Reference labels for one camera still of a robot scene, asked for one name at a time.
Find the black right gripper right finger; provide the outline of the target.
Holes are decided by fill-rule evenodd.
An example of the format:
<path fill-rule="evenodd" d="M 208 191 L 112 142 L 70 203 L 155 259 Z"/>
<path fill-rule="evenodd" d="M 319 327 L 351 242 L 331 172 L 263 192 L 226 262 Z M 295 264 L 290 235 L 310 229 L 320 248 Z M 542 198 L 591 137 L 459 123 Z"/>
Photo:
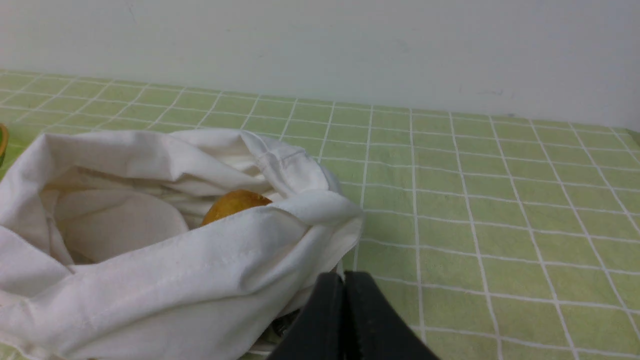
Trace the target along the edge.
<path fill-rule="evenodd" d="M 345 360 L 437 360 L 407 326 L 368 272 L 345 272 Z"/>

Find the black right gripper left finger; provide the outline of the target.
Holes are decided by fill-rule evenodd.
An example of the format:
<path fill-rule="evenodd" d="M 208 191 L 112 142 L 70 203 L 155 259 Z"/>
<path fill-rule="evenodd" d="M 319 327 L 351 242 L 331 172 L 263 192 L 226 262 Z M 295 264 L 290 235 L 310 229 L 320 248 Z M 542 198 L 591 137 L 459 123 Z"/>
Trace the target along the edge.
<path fill-rule="evenodd" d="M 333 272 L 318 276 L 311 296 L 269 360 L 342 360 L 344 283 Z"/>

